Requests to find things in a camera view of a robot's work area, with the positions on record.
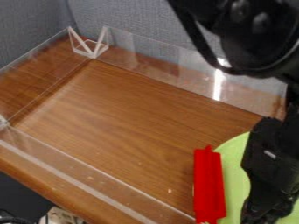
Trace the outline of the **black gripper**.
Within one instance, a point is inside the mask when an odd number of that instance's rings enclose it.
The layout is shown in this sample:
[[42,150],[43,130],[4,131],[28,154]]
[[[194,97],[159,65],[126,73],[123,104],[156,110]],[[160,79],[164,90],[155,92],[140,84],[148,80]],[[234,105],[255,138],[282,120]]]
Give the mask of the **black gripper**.
[[241,167],[250,191],[241,224],[277,224],[291,214],[299,199],[299,157],[286,153],[283,122],[265,117],[249,133]]

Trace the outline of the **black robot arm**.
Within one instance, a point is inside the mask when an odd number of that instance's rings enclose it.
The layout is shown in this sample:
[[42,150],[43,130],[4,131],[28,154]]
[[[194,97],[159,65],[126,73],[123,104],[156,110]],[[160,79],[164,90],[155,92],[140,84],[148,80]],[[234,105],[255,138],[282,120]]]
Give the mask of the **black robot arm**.
[[299,201],[299,8],[287,0],[166,0],[210,65],[287,85],[286,115],[249,134],[241,224],[277,224]]

